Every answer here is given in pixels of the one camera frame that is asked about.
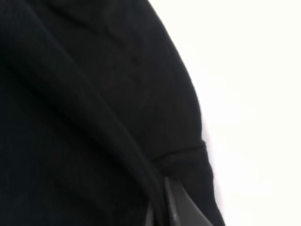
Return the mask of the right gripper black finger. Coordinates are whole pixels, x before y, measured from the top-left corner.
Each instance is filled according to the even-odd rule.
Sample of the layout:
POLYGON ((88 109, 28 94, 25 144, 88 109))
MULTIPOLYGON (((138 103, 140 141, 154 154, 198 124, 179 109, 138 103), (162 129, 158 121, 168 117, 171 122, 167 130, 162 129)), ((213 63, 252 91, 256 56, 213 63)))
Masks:
POLYGON ((212 223, 196 206, 182 184, 168 177, 145 177, 149 198, 147 226, 210 226, 212 223))

